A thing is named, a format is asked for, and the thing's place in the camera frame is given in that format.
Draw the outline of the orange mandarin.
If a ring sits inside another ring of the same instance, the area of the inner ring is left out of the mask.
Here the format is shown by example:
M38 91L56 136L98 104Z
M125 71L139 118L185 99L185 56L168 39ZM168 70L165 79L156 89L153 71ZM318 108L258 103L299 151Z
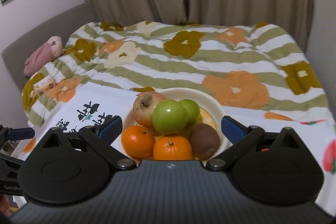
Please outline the orange mandarin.
M152 157L155 139L145 127L128 127L121 135L121 143L127 154L132 157L145 159Z

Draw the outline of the brown kiwi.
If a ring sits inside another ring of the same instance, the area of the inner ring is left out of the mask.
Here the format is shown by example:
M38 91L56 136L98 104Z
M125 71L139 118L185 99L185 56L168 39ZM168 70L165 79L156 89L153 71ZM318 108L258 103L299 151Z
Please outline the brown kiwi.
M199 123L190 134L190 143L195 156L200 160L207 160L218 150L221 140L213 127Z

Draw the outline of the large yellow-red apple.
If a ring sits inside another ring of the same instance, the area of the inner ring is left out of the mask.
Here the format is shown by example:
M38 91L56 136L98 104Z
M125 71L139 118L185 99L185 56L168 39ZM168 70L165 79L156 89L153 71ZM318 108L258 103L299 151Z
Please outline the large yellow-red apple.
M132 113L135 121L145 128L153 128L153 113L166 97L158 92L144 92L134 101Z

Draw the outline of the green apple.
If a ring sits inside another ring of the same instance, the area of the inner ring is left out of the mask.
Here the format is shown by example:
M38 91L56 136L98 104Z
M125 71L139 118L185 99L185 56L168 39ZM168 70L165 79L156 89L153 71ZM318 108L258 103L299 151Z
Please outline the green apple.
M192 126L195 124L200 116L199 105L195 101L189 99L183 99L178 102L187 110L187 126Z
M179 102L165 99L156 106L152 120L159 135L175 135L186 127L188 112Z

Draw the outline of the large orange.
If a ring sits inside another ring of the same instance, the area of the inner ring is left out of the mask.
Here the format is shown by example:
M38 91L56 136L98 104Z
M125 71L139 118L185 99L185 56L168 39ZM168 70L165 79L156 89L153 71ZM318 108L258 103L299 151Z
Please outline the large orange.
M190 142L181 135L163 136L153 147L154 160L194 160Z

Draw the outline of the white fruit print cloth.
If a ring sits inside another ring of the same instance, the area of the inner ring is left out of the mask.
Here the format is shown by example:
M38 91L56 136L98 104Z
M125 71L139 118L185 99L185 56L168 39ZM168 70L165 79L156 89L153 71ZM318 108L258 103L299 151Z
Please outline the white fruit print cloth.
M49 111L42 126L34 125L36 141L40 141L47 130L59 126L65 132L79 130L87 125L99 125L104 117L118 115L122 118L137 98L134 91L87 83L76 89L75 96L67 103L61 103ZM222 106L225 115L244 126L258 125L268 132L278 132L283 127L294 128L299 137L321 166L324 183L316 199L316 204L331 215L335 214L335 174L326 169L324 160L329 146L335 140L335 124L329 110L318 107L317 113L297 111L294 116L289 112L265 112L239 107Z

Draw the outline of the cream duck print plate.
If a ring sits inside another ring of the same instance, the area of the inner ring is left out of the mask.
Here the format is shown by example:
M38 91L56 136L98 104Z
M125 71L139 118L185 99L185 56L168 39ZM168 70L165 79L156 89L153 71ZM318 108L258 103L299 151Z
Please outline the cream duck print plate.
M224 136L221 130L221 120L226 113L222 108L222 106L219 104L219 102L217 102L214 98L212 98L211 96L209 96L204 92L190 88L169 88L160 90L159 93L164 95L167 99L172 99L176 101L183 99L191 99L195 101L201 108L202 118L205 118L203 119L203 123L212 125L213 128L217 130L220 139L220 146L212 156L210 156L205 160L202 160L203 165L206 165L206 162L208 162L210 159L215 158L220 153L222 153L230 146L232 146L232 143ZM131 112L132 105L133 103L129 105L130 109L127 112L127 114L122 116L122 123L123 123L122 133L128 127L137 124ZM116 150L120 151L121 153L123 153L124 155L126 155L127 157L133 159L137 163L137 165L139 165L138 159L131 157L129 154L125 152L121 142L121 135L116 138L116 140L111 144L111 146Z

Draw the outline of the tissue pack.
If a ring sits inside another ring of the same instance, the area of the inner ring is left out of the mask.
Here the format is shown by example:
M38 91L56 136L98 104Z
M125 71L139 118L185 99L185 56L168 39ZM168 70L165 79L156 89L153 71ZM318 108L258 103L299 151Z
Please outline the tissue pack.
M45 78L41 79L39 82L36 84L33 84L33 91L41 96L45 92L49 91L50 89L54 88L56 86L55 80L50 77L46 76Z

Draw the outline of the striped floral quilt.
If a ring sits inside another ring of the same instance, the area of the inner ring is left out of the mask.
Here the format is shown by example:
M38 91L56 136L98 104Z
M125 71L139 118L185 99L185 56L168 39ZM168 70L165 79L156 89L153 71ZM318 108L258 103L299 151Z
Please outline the striped floral quilt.
M56 86L33 91L46 76ZM329 110L327 95L301 48L284 29L249 26L168 25L139 22L119 27L90 22L70 35L63 54L25 84L22 105L29 122L41 126L85 83L137 92L191 88L221 105L265 112Z

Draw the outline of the grey headboard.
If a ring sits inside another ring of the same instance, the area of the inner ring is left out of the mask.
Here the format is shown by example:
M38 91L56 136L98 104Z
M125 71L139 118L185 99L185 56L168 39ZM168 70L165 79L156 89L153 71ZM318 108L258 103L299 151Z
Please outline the grey headboard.
M1 56L17 88L22 90L27 82L24 64L35 50L52 36L60 36L66 44L72 33L90 22L98 22L98 17L86 2L46 20L7 46Z

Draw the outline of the pink plush toy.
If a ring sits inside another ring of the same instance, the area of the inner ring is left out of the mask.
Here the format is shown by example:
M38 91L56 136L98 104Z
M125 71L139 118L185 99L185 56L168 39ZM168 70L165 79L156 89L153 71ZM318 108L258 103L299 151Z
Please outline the pink plush toy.
M62 38L50 37L42 46L34 51L25 61L24 75L31 77L47 63L54 61L63 53Z

